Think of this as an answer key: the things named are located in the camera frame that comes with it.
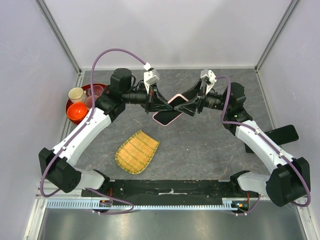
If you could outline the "pink case smartphone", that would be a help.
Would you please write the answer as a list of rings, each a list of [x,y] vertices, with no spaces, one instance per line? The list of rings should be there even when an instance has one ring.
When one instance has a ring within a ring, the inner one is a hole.
[[[169,101],[169,105],[172,107],[178,106],[180,104],[186,103],[188,99],[182,94],[176,94]],[[162,126],[168,126],[170,123],[175,121],[183,113],[177,110],[171,111],[159,111],[153,114],[152,119]]]

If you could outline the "black smartphone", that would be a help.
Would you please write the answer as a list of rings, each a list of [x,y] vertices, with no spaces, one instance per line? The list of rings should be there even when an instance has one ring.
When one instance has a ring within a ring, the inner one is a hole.
[[[265,134],[278,146],[292,143],[299,139],[296,128],[292,124],[266,131]]]

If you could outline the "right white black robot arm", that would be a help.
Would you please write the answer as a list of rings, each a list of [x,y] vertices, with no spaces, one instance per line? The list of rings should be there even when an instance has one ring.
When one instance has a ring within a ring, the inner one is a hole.
[[[307,207],[311,203],[310,165],[303,158],[295,158],[277,145],[264,133],[244,108],[245,88],[227,81],[222,95],[206,93],[197,83],[186,91],[191,99],[174,106],[174,110],[190,116],[201,113],[203,108],[221,110],[221,123],[235,137],[245,143],[264,163],[268,175],[255,174],[248,170],[231,176],[229,191],[235,197],[245,192],[267,196],[276,206],[289,203]]]

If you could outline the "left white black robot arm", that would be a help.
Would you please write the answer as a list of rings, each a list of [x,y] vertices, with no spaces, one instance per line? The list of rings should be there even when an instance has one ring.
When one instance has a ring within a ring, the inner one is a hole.
[[[171,111],[173,108],[158,92],[160,79],[156,69],[143,74],[143,81],[133,86],[132,72],[127,68],[116,69],[110,84],[103,90],[95,105],[76,128],[52,149],[43,148],[39,154],[42,178],[64,193],[76,188],[92,188],[99,197],[110,191],[107,176],[97,170],[84,171],[75,167],[87,146],[107,128],[125,109],[127,104],[142,105],[147,113]]]

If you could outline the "black folding phone stand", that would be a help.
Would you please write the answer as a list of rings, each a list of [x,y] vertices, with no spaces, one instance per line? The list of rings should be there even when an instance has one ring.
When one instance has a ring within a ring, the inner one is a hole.
[[[255,152],[245,143],[244,144],[245,147],[245,152],[248,154],[255,154]]]

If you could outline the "woven bamboo tray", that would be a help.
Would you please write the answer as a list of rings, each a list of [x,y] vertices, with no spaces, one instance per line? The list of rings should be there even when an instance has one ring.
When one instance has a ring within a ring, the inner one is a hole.
[[[150,164],[159,145],[159,141],[139,130],[118,148],[115,161],[127,173],[138,175]]]

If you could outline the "small red lidded dish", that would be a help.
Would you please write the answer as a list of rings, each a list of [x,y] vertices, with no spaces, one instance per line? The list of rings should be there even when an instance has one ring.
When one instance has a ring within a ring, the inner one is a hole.
[[[100,85],[94,85],[93,89],[90,87],[86,90],[86,95],[89,97],[91,95],[101,96],[104,91],[104,88]]]

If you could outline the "dark red small saucer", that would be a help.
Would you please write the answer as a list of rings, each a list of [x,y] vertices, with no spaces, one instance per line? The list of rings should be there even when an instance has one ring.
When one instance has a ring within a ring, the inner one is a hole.
[[[92,107],[93,107],[93,103],[95,103],[95,101],[96,101],[97,98],[98,98],[97,95],[94,95],[94,96],[90,95],[90,96],[88,96],[88,97],[85,99],[85,101],[84,101],[85,106],[86,106],[87,108],[89,108],[89,109],[92,108]]]

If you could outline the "red round lacquer tray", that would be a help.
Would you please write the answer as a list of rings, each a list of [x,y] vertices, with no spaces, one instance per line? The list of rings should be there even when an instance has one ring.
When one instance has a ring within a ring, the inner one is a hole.
[[[68,100],[65,107],[67,118],[75,125],[78,125],[88,114],[92,107],[92,93],[96,100],[107,86],[103,83],[94,83],[93,91],[91,85],[74,87],[68,92]]]

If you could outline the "orange bowl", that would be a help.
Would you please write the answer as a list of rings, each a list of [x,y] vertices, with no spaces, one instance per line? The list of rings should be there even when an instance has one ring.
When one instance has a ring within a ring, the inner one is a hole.
[[[67,110],[67,117],[74,122],[81,122],[89,110],[83,102],[73,103]]]

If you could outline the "beige cup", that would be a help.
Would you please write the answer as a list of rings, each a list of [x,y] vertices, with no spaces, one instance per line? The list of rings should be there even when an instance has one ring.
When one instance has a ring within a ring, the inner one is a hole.
[[[69,90],[68,98],[73,104],[75,104],[75,103],[84,103],[87,97],[86,97],[86,92],[83,88],[74,87]]]

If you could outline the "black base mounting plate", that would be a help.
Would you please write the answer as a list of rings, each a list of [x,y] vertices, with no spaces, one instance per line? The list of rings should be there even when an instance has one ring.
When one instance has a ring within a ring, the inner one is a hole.
[[[223,198],[257,198],[230,181],[117,179],[103,183],[98,192],[134,205],[220,204]]]

